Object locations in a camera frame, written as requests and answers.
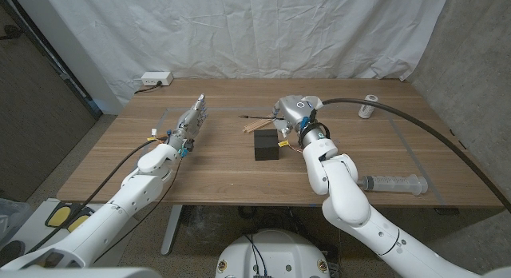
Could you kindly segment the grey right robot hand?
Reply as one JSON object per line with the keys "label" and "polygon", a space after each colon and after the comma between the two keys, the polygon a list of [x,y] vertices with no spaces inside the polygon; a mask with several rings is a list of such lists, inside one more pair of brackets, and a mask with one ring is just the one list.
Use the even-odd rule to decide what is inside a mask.
{"label": "grey right robot hand", "polygon": [[316,96],[289,95],[281,97],[273,106],[274,126],[286,137],[291,131],[301,132],[315,120],[315,111],[323,106]]}

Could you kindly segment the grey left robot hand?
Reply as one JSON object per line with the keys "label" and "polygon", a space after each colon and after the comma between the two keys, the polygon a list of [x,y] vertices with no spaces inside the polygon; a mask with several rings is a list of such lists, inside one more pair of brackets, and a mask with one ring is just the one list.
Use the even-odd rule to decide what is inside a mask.
{"label": "grey left robot hand", "polygon": [[176,128],[168,135],[167,145],[175,149],[192,146],[200,127],[208,116],[205,104],[205,95],[202,93],[192,107],[179,117]]}

